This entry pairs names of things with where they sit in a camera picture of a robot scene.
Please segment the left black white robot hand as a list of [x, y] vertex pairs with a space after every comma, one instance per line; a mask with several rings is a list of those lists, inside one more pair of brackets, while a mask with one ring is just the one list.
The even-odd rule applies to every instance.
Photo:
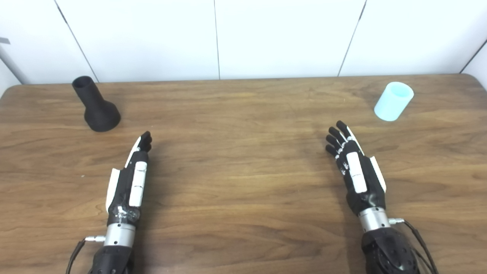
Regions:
[[151, 132], [144, 132], [132, 146], [124, 168], [111, 171], [105, 205], [107, 226], [138, 226], [152, 141]]

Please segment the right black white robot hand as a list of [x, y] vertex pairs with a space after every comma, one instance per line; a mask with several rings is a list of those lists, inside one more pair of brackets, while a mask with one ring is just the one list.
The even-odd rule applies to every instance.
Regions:
[[346, 201], [355, 215], [369, 208], [386, 209], [387, 186], [374, 156], [365, 155], [350, 127], [338, 120], [326, 136], [326, 151], [334, 158], [347, 189]]

